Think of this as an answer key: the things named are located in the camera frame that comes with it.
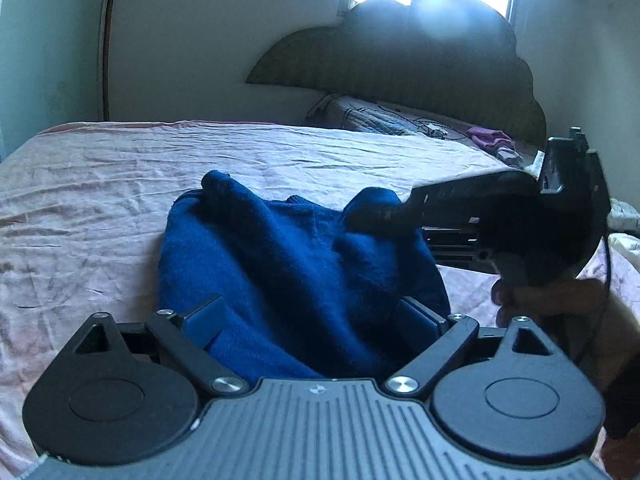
headboard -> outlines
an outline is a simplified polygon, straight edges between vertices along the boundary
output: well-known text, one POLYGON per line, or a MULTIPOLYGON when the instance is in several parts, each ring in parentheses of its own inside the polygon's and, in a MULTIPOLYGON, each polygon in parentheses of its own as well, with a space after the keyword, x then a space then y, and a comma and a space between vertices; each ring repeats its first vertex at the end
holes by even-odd
POLYGON ((479 0, 367 0, 289 34, 247 83, 341 92, 503 130, 543 147, 546 120, 507 20, 479 0))

cable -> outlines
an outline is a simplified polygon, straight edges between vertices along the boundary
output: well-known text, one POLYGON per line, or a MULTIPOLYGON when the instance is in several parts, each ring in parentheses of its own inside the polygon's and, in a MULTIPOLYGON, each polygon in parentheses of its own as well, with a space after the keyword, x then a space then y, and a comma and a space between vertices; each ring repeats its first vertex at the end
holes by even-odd
POLYGON ((403 121, 411 123, 413 126, 416 127, 418 132, 422 133, 426 137, 431 137, 432 139, 439 139, 439 140, 464 140, 468 138, 467 136, 461 134, 460 137, 453 139, 448 136, 449 135, 448 133, 443 133, 440 136, 436 136, 436 135, 433 135, 433 130, 428 126, 428 124, 434 124, 435 126, 439 126, 441 128, 444 128, 445 130, 453 130, 453 128, 449 128, 446 124, 441 124, 438 121, 431 121, 427 118, 410 119, 408 117, 404 117, 403 115, 399 114, 394 110, 389 110, 388 108, 383 107, 381 104, 378 104, 378 108, 380 108, 383 112, 392 114, 395 117, 402 119, 403 121))
POLYGON ((613 265, 611 263, 611 248, 609 247, 609 233, 607 232, 604 236, 604 249, 607 258, 607 277, 604 283, 605 287, 605 299, 602 308, 600 309, 600 313, 598 314, 598 319, 594 323, 593 327, 589 331, 589 336, 587 337, 587 341, 582 347, 582 349, 578 352, 578 355, 574 359, 575 365, 580 365, 582 360, 584 359, 587 351, 593 345, 593 341, 595 340, 598 332, 600 331, 600 327, 602 326, 602 321, 604 320, 604 315, 607 311, 607 307, 609 306, 609 297, 611 296, 611 278, 613 274, 613 265))
POLYGON ((349 115, 351 114, 351 112, 360 112, 362 113, 364 110, 367 110, 368 108, 347 108, 344 113, 342 114, 342 120, 340 121, 340 129, 344 130, 345 127, 344 125, 347 122, 347 119, 349 118, 349 115))

pink bed sheet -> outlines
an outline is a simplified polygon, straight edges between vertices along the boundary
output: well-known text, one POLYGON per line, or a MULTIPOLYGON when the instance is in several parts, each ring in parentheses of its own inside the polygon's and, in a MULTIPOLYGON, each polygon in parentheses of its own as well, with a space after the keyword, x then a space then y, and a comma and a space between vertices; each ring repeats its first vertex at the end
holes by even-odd
MULTIPOLYGON (((20 410, 69 336, 93 312, 126 322, 155 308, 166 215, 207 171, 267 199, 341 209, 367 186, 402 197, 417 182, 499 166, 446 140, 266 124, 77 123, 29 140, 0 164, 0 479, 36 458, 20 410)), ((640 316, 640 275, 613 260, 614 291, 640 316)), ((584 275, 603 272, 599 253, 584 275)), ((442 275, 454 311, 494 323, 495 276, 442 275)))

blue cloth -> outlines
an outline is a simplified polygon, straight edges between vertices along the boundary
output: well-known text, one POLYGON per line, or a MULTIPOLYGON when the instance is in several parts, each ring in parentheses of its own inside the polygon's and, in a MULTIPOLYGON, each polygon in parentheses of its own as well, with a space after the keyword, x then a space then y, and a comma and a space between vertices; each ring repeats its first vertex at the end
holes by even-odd
MULTIPOLYGON (((345 208, 397 203, 367 188, 345 208)), ((275 378, 383 380, 415 355, 392 315, 413 296, 441 316, 449 301, 418 231, 387 240, 345 230, 344 213, 299 196, 262 200, 218 171, 169 212, 159 307, 185 312, 215 293, 224 328, 206 347, 255 383, 275 378)))

hand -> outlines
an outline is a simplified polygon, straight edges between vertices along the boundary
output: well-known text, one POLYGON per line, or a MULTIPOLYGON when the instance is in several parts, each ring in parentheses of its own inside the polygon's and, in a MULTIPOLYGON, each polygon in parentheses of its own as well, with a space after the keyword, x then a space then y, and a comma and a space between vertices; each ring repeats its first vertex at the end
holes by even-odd
POLYGON ((640 325, 634 313, 612 294, 607 297, 599 280, 571 280, 540 288, 510 288, 498 280, 491 297, 501 307, 498 326, 506 326, 514 316, 529 316, 542 326, 546 317, 565 314, 568 354, 575 358, 587 345, 578 365, 601 392, 640 351, 640 325))

